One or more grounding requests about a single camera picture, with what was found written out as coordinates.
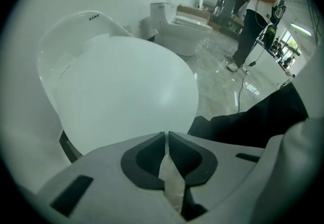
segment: marble floor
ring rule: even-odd
[[[189,65],[197,80],[199,91],[197,116],[210,120],[214,116],[237,113],[239,102],[240,112],[244,112],[277,90],[262,73],[247,66],[245,66],[248,70],[246,76],[244,70],[231,72],[226,69],[236,49],[237,41],[213,31],[211,37],[198,45],[194,56],[181,57]],[[238,101],[243,78],[244,85]],[[180,213],[185,183],[168,155],[167,147],[166,156],[160,166],[159,178],[165,181],[165,196]]]

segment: black fabric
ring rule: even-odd
[[[247,14],[244,18],[244,27],[239,35],[237,51],[233,55],[233,59],[238,67],[244,64],[245,59],[251,52],[256,38],[267,25],[267,22],[260,14],[247,9]]]
[[[213,117],[196,117],[189,134],[206,140],[265,148],[269,139],[308,117],[292,83],[272,93],[249,111]]]

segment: fluorescent light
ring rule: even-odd
[[[308,34],[309,36],[312,36],[312,34],[310,33],[310,31],[307,31],[307,30],[305,30],[304,28],[302,28],[302,27],[300,27],[300,26],[298,26],[298,25],[296,25],[296,24],[293,24],[293,23],[291,23],[291,25],[292,25],[293,27],[297,28],[298,30],[300,30],[300,31],[302,31],[302,32],[304,32],[304,33],[306,33],[306,34]]]

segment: white t-shirt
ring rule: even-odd
[[[261,0],[250,0],[247,9],[251,9],[253,11],[256,10],[258,14],[260,14],[264,20],[269,23],[270,22],[270,17],[272,13],[272,7],[275,7],[278,5],[280,0],[277,0],[275,3],[268,3],[268,2],[263,2]]]

